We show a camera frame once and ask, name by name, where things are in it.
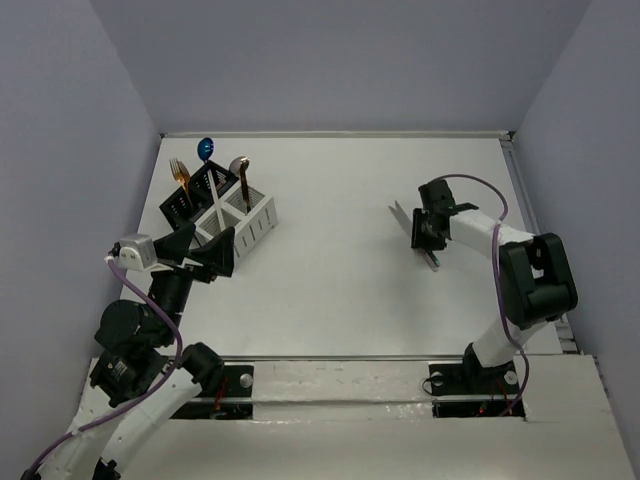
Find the clear chopstick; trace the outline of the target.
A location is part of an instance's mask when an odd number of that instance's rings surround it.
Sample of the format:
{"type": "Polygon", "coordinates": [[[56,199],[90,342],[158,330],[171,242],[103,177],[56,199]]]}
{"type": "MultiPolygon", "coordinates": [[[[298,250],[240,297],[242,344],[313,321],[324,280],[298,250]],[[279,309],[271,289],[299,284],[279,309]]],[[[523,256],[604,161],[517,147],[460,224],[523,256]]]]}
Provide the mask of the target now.
{"type": "Polygon", "coordinates": [[[226,229],[226,224],[224,222],[224,215],[223,215],[223,212],[222,212],[220,199],[219,199],[219,196],[218,196],[217,187],[216,187],[216,183],[215,183],[215,175],[214,175],[215,174],[215,169],[213,169],[210,165],[211,165],[210,162],[206,163],[206,166],[207,166],[207,177],[208,177],[208,181],[209,181],[209,185],[210,185],[212,203],[213,203],[213,207],[215,208],[215,211],[216,211],[216,216],[217,216],[220,232],[223,232],[226,229]]]}
{"type": "Polygon", "coordinates": [[[187,201],[186,195],[184,193],[185,206],[184,206],[184,213],[182,214],[182,217],[185,220],[195,222],[196,220],[200,219],[206,213],[206,211],[213,206],[207,173],[191,177],[190,194],[191,194],[191,199],[195,206],[195,212],[194,213],[191,212],[190,204],[187,201]]]}

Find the gold fork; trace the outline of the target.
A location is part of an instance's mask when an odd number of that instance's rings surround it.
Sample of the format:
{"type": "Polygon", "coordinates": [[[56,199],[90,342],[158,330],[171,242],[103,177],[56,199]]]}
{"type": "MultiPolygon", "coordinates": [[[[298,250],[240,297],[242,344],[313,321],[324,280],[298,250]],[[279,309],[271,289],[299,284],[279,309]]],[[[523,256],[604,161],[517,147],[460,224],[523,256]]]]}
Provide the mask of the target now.
{"type": "Polygon", "coordinates": [[[179,173],[179,169],[178,169],[178,161],[179,160],[177,158],[171,158],[169,160],[169,166],[170,166],[173,178],[180,184],[180,186],[181,186],[181,188],[183,190],[183,187],[182,187],[182,184],[181,184],[182,178],[181,178],[181,174],[179,173]]]}

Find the copper fork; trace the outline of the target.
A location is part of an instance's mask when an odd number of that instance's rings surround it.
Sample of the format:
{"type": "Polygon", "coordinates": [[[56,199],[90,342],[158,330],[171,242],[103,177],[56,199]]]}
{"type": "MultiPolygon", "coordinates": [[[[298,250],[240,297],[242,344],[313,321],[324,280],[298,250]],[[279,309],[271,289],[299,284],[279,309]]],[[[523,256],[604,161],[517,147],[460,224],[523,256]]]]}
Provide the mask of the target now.
{"type": "Polygon", "coordinates": [[[191,176],[190,173],[187,169],[187,167],[184,165],[184,163],[182,161],[178,161],[178,169],[179,169],[179,173],[181,174],[181,184],[183,187],[183,190],[185,192],[185,195],[189,201],[190,207],[191,207],[191,212],[194,213],[195,212],[195,206],[194,203],[191,199],[191,194],[190,194],[190,180],[191,180],[191,176]]]}

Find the silver spoon pink handle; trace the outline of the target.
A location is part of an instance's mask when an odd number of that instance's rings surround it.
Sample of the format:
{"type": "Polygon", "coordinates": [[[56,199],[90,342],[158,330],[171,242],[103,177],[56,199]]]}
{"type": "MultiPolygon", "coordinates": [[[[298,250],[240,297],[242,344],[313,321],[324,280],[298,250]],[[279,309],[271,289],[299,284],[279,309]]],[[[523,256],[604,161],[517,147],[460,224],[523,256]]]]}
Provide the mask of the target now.
{"type": "Polygon", "coordinates": [[[240,156],[235,158],[234,160],[231,161],[231,163],[229,164],[229,171],[231,174],[235,175],[236,177],[239,178],[239,166],[240,166],[240,160],[242,157],[246,157],[246,156],[240,156]]]}

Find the gold knife black handle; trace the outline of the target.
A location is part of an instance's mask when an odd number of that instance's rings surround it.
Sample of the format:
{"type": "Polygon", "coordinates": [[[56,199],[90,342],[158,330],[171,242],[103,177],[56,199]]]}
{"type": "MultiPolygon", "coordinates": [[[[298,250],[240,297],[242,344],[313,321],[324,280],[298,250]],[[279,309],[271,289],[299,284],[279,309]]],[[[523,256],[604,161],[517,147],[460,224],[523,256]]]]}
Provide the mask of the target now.
{"type": "Polygon", "coordinates": [[[246,212],[249,213],[251,211],[251,197],[250,197],[250,190],[249,190],[249,185],[248,185],[248,180],[247,180],[247,170],[248,167],[250,165],[250,160],[248,157],[242,157],[240,160],[240,166],[239,166],[239,177],[240,177],[240,181],[241,181],[241,191],[242,191],[242,196],[243,196],[243,200],[245,202],[245,206],[246,206],[246,212]]]}

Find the blue metallic spoon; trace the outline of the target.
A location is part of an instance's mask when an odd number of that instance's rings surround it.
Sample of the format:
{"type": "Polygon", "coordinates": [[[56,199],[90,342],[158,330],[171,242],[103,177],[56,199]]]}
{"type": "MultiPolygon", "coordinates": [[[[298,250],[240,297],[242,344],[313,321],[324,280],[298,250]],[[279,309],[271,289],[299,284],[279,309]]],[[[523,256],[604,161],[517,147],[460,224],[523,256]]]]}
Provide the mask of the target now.
{"type": "Polygon", "coordinates": [[[198,142],[197,155],[204,164],[207,164],[211,160],[214,151],[215,143],[212,138],[205,137],[198,142]]]}

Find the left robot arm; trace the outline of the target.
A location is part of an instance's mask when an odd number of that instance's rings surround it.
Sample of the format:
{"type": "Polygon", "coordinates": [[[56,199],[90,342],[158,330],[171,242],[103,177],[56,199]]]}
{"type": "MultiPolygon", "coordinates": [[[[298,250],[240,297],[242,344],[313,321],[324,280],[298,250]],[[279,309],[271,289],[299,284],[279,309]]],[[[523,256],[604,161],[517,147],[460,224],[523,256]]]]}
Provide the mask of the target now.
{"type": "Polygon", "coordinates": [[[185,345],[179,325],[193,283],[232,276],[235,230],[194,248],[195,230],[132,234],[109,251],[109,269],[138,298],[103,311],[94,335],[102,353],[76,415],[23,478],[119,479],[182,406],[224,385],[223,359],[202,342],[185,345]]]}

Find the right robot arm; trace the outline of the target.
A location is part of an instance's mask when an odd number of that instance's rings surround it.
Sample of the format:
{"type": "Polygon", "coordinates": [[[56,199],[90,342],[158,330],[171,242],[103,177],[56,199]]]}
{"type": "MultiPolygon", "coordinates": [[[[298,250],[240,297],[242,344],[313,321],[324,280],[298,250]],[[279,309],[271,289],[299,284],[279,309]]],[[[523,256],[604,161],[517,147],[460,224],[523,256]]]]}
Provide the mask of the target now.
{"type": "Polygon", "coordinates": [[[498,318],[467,346],[460,368],[462,384],[482,392],[535,333],[576,308],[578,293],[558,235],[506,225],[508,205],[501,192],[496,195],[503,211],[496,219],[472,203],[457,202],[448,178],[418,188],[422,206],[412,213],[411,248],[432,254],[454,242],[491,262],[498,318]]]}

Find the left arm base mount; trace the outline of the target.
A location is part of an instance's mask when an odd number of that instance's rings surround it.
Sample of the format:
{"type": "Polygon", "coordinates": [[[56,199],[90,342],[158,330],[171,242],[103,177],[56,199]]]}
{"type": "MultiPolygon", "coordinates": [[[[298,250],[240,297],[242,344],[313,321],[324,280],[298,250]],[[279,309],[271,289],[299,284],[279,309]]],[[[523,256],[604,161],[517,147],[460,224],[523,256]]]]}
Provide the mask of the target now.
{"type": "Polygon", "coordinates": [[[254,365],[231,363],[214,393],[204,392],[183,405],[176,420],[251,420],[253,418],[254,365]]]}

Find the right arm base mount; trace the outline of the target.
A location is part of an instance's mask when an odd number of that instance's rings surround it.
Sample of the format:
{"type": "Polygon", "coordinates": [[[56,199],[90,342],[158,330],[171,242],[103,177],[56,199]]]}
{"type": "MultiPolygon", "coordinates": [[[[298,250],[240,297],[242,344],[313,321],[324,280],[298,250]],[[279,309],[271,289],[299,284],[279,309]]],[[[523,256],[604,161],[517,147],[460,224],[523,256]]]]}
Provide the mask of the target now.
{"type": "Polygon", "coordinates": [[[432,398],[436,419],[525,417],[522,404],[514,404],[520,382],[513,362],[474,380],[461,362],[431,363],[421,388],[432,398]]]}

